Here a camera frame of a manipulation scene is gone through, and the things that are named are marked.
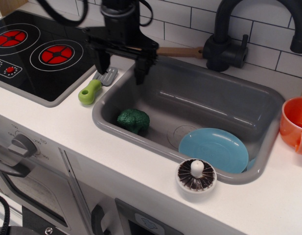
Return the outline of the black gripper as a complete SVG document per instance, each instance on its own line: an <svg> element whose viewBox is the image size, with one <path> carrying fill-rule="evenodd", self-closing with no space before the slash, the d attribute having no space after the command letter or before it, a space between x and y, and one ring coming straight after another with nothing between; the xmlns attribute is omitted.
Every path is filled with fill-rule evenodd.
<svg viewBox="0 0 302 235"><path fill-rule="evenodd" d="M159 45L145 36L140 27L150 25L152 20L140 22L138 4L103 4L100 12L105 25L83 29L97 71L101 75L107 72L112 55L134 59L136 84L143 84L157 59Z"/></svg>

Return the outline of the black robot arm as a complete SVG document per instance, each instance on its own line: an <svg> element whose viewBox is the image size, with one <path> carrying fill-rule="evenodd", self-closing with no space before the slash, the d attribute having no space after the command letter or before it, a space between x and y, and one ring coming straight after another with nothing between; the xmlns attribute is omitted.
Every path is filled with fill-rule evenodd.
<svg viewBox="0 0 302 235"><path fill-rule="evenodd" d="M157 61L159 44L145 36L140 27L140 7L144 0L103 0L101 14L105 25L88 27L83 30L87 36L87 47L97 71L104 74L110 66L112 55L135 60L134 75L138 85L144 82L152 65Z"/></svg>

